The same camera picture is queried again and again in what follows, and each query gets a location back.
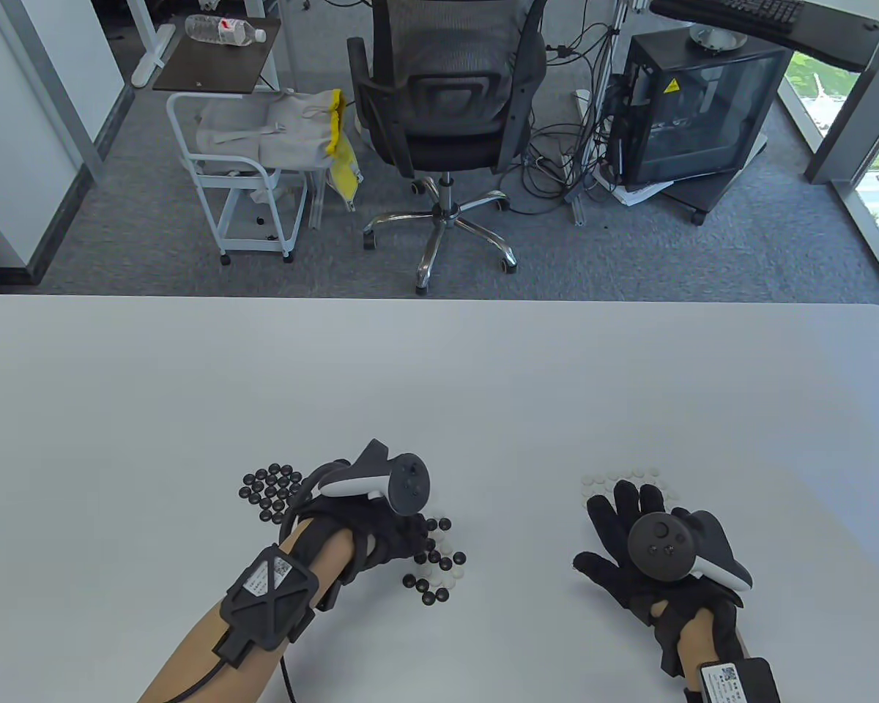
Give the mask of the person's left hand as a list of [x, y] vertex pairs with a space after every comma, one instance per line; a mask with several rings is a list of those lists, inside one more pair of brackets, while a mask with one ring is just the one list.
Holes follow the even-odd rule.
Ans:
[[305, 565], [319, 555], [337, 533], [349, 533], [352, 556], [339, 573], [338, 581], [348, 585], [360, 572], [394, 559], [409, 559], [426, 549], [429, 529], [422, 513], [402, 516], [386, 499], [366, 496], [318, 496], [296, 513], [297, 522], [308, 526], [297, 537], [292, 555]]

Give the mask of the person's right hand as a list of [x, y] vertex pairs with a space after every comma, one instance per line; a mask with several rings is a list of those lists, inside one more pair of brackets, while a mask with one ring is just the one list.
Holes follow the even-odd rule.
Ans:
[[708, 577], [657, 581], [631, 559], [628, 539], [637, 520], [650, 513], [668, 513], [657, 486], [644, 483], [637, 488], [620, 480], [613, 499], [591, 496], [587, 513], [610, 559], [583, 551], [574, 556], [573, 567], [653, 629], [661, 648], [661, 669], [667, 675], [684, 677], [688, 691], [697, 693], [701, 665], [747, 656], [737, 626], [737, 610], [743, 603], [734, 590]]

